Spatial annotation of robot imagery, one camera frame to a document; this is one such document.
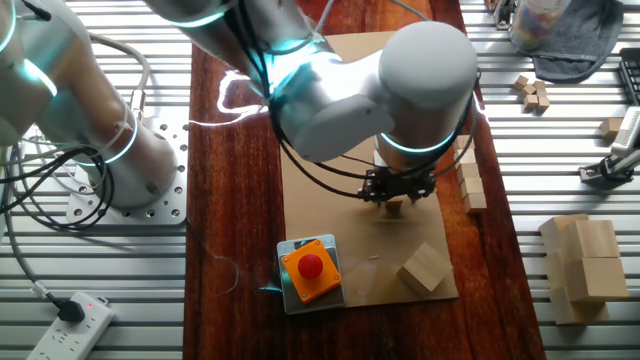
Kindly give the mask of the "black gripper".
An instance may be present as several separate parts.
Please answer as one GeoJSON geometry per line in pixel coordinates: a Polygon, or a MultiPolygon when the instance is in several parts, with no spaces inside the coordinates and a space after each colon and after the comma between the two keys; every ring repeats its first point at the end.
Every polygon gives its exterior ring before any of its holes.
{"type": "Polygon", "coordinates": [[[374,172],[367,172],[362,187],[358,190],[358,197],[370,202],[379,199],[391,199],[407,195],[413,204],[422,198],[430,196],[435,190],[436,179],[431,172],[418,175],[400,176],[388,169],[377,168],[374,172]]]}

